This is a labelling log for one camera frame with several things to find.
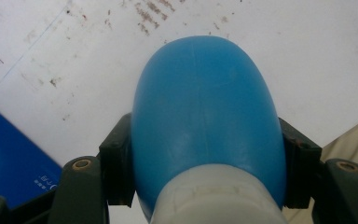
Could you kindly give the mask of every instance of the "metal screw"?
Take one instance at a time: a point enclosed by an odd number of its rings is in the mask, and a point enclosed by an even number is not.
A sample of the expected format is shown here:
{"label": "metal screw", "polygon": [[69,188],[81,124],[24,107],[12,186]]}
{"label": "metal screw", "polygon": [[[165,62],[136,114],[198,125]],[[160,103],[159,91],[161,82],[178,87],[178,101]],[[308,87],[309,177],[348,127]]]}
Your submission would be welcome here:
{"label": "metal screw", "polygon": [[91,160],[80,160],[80,161],[76,161],[72,165],[72,169],[83,170],[83,169],[86,169],[87,167],[89,167],[90,165],[91,165]]}
{"label": "metal screw", "polygon": [[358,172],[358,167],[355,164],[346,161],[338,161],[337,166],[339,167],[339,169],[344,170],[346,172],[351,172],[351,173]]}

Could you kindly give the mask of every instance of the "blue rubber bulb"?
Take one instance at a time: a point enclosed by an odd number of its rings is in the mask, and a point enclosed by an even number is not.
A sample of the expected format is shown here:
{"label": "blue rubber bulb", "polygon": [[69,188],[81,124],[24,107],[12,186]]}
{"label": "blue rubber bulb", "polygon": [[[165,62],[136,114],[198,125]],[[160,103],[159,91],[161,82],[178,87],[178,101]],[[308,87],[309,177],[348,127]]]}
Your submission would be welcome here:
{"label": "blue rubber bulb", "polygon": [[136,190],[150,221],[162,188],[202,164],[257,177],[282,207],[282,132],[264,79],[235,44],[213,36],[161,48],[139,80],[131,117]]}

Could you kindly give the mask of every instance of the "blue book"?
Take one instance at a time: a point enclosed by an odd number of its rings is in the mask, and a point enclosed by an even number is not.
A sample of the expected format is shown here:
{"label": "blue book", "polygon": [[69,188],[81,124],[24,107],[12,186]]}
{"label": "blue book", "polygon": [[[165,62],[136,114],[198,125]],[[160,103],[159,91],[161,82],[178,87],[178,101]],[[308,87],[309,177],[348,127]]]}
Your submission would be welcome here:
{"label": "blue book", "polygon": [[9,208],[57,187],[62,168],[0,115],[0,195]]}

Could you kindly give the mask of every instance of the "white plastic base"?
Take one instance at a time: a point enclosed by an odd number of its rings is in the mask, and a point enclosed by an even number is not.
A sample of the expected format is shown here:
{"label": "white plastic base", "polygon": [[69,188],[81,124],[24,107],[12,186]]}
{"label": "white plastic base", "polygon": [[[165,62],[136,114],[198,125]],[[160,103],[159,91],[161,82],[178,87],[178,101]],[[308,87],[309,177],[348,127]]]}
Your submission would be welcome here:
{"label": "white plastic base", "polygon": [[257,178],[229,165],[208,164],[179,174],[164,187],[151,223],[287,222]]}

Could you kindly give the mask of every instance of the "beige cloth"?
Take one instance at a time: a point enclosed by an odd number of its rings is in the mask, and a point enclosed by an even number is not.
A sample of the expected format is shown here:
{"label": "beige cloth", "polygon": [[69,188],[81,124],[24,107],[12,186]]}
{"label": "beige cloth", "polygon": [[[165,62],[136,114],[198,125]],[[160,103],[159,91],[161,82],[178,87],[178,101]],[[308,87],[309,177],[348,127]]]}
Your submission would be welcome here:
{"label": "beige cloth", "polygon": [[[324,147],[322,161],[340,158],[358,163],[358,125],[342,134],[338,139]],[[290,224],[313,223],[312,212],[313,201],[309,209],[288,209],[283,208],[283,214]]]}

